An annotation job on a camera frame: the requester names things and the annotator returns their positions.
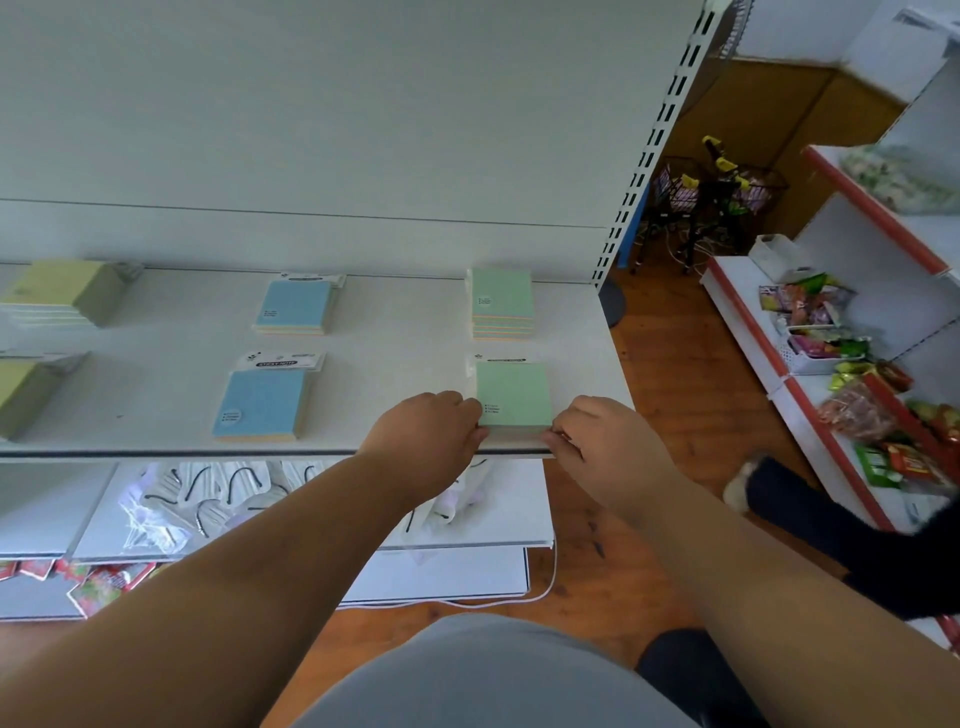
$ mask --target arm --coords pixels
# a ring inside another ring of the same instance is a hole
[[[771,724],[956,723],[954,658],[684,477],[636,412],[578,397],[554,430],[560,464],[650,543]]]
[[[391,529],[467,467],[479,418],[455,392],[402,402],[356,455],[0,683],[0,725],[259,725]]]

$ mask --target blue sticky note pad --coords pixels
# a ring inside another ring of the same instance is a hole
[[[213,424],[213,436],[296,440],[308,371],[253,369],[231,374]]]
[[[275,280],[256,317],[256,327],[322,328],[332,286],[326,280]]]

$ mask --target plastic bag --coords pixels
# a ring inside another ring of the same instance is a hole
[[[118,503],[130,522],[124,550],[146,547],[158,553],[180,553],[190,541],[190,533],[175,525],[166,514],[143,505],[141,499],[156,482],[158,463],[151,463],[140,479],[124,489]]]
[[[852,440],[873,443],[900,426],[862,381],[854,381],[817,407],[822,422]]]
[[[960,212],[960,180],[910,147],[868,144],[840,155],[840,168],[878,202],[904,215]]]

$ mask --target hand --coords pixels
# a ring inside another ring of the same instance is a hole
[[[411,397],[380,416],[357,455],[384,464],[415,508],[467,469],[489,434],[477,427],[482,411],[479,401],[457,392]]]
[[[682,477],[647,421],[605,397],[577,397],[541,439],[581,488],[621,516],[651,489]]]

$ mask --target red shelf edge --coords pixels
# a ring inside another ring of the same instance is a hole
[[[713,277],[716,278],[717,282],[720,284],[720,287],[723,288],[723,292],[727,295],[730,303],[733,304],[736,312],[740,314],[740,318],[743,319],[743,323],[756,339],[756,342],[760,346],[760,350],[767,357],[767,361],[770,362],[770,366],[774,368],[774,372],[777,373],[777,376],[787,376],[788,372],[786,364],[783,363],[783,359],[780,358],[780,355],[777,353],[777,350],[774,349],[773,344],[770,343],[770,340],[767,338],[766,334],[763,333],[763,329],[760,328],[759,324],[754,320],[753,314],[750,313],[750,309],[747,308],[747,305],[740,300],[739,294],[736,292],[733,284],[730,283],[730,279],[727,278],[727,274],[723,272],[723,268],[720,267],[720,264],[714,258],[709,260],[707,263],[707,268],[711,273],[713,273]]]
[[[894,213],[871,197],[859,184],[844,174],[843,170],[834,167],[814,147],[804,147],[804,156],[857,209],[873,220],[878,228],[884,231],[910,257],[920,263],[924,270],[934,276],[941,276],[950,269],[940,257],[927,248],[923,240],[901,225]]]
[[[883,509],[880,508],[880,504],[876,502],[874,494],[870,492],[867,484],[863,482],[863,479],[860,477],[860,473],[856,471],[856,468],[853,466],[853,463],[851,463],[850,458],[847,457],[847,454],[840,447],[840,444],[837,443],[836,438],[833,437],[833,433],[830,431],[830,428],[821,422],[819,415],[817,415],[816,407],[813,406],[813,402],[810,401],[800,384],[798,384],[797,381],[791,377],[786,380],[786,388],[790,390],[790,394],[793,395],[793,399],[806,415],[807,421],[810,422],[810,426],[813,427],[813,431],[817,433],[817,437],[820,438],[820,442],[822,442],[824,447],[827,448],[827,452],[830,453],[830,457],[833,458],[833,462],[837,464],[837,467],[840,468],[844,477],[847,478],[847,482],[850,483],[850,487],[853,488],[853,492],[856,493],[858,498],[860,498],[860,502],[863,503],[863,507],[867,509],[867,513],[869,513],[874,521],[876,521],[876,525],[884,531],[896,531],[897,529],[894,528],[894,525],[890,522],[890,519],[887,518],[887,514],[885,514]]]
[[[897,399],[897,395],[890,386],[876,374],[870,373],[863,377],[864,384],[870,389],[877,400],[892,414],[903,431],[913,439],[924,454],[937,464],[947,477],[960,485],[960,464],[937,441],[933,433],[907,409],[906,405]]]
[[[860,498],[864,508],[867,509],[867,512],[871,515],[871,517],[873,517],[874,521],[876,521],[876,524],[880,526],[880,528],[887,531],[895,530],[893,524],[890,523],[890,519],[887,518],[887,515],[883,512],[883,509],[880,508],[880,504],[876,502],[876,499],[870,492],[870,489],[867,488],[866,483],[864,483],[860,478],[860,473],[856,471],[856,468],[847,458],[847,455],[840,448],[840,445],[837,443],[836,439],[834,439],[829,428],[820,421],[820,418],[817,416],[817,410],[813,406],[813,403],[809,400],[804,390],[794,380],[794,378],[789,376],[789,372],[786,364],[783,363],[783,359],[780,358],[777,350],[774,349],[773,345],[770,343],[770,340],[767,339],[766,334],[763,333],[763,329],[761,329],[754,320],[754,317],[750,313],[750,310],[747,308],[746,304],[744,304],[740,299],[739,294],[736,292],[736,289],[733,287],[732,283],[730,283],[730,279],[728,279],[726,274],[723,272],[720,264],[711,258],[708,263],[708,269],[713,273],[713,276],[723,289],[724,294],[726,294],[728,300],[733,304],[733,307],[736,308],[737,313],[740,314],[740,318],[743,319],[743,323],[756,339],[757,344],[770,361],[774,371],[779,376],[787,377],[787,389],[790,391],[790,394],[793,395],[793,399],[800,406],[801,410],[803,410],[807,420],[810,422],[810,426],[813,427],[814,432],[817,433],[817,436],[824,444],[824,447],[827,448],[827,452],[829,452],[830,457],[847,478],[847,481],[850,483],[857,497]]]

